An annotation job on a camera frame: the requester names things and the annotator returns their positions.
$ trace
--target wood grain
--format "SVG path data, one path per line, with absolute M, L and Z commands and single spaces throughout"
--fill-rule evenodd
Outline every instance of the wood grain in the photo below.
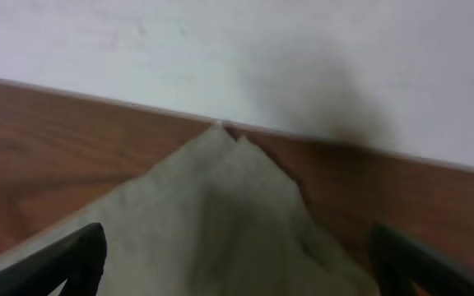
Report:
M 0 83 L 0 253 L 146 172 L 209 125 Z M 316 222 L 365 267 L 375 220 L 474 266 L 474 173 L 231 130 L 300 184 Z

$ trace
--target white wall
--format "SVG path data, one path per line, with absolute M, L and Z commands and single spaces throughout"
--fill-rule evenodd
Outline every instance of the white wall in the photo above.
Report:
M 470 0 L 0 0 L 0 77 L 474 166 Z

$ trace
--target gray cloth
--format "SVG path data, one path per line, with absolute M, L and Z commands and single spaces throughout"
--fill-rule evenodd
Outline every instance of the gray cloth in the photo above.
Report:
M 375 295 L 314 225 L 298 187 L 222 127 L 0 257 L 0 269 L 91 222 L 108 242 L 98 295 Z

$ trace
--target wooden floor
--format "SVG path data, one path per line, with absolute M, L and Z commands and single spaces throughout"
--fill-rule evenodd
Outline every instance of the wooden floor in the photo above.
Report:
M 136 177 L 209 123 L 0 84 L 0 253 Z M 474 266 L 474 173 L 263 132 L 317 223 L 367 266 L 386 220 Z

